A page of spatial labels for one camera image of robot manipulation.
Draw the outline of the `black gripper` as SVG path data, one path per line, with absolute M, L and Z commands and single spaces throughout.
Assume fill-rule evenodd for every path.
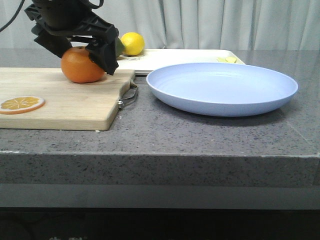
M 93 13 L 100 8 L 89 0 L 34 0 L 24 11 L 36 25 L 31 32 L 34 41 L 62 58 L 72 44 L 64 36 L 51 35 L 59 31 L 73 31 L 73 42 L 86 43 L 90 59 L 107 74 L 117 69 L 116 43 L 118 29 Z

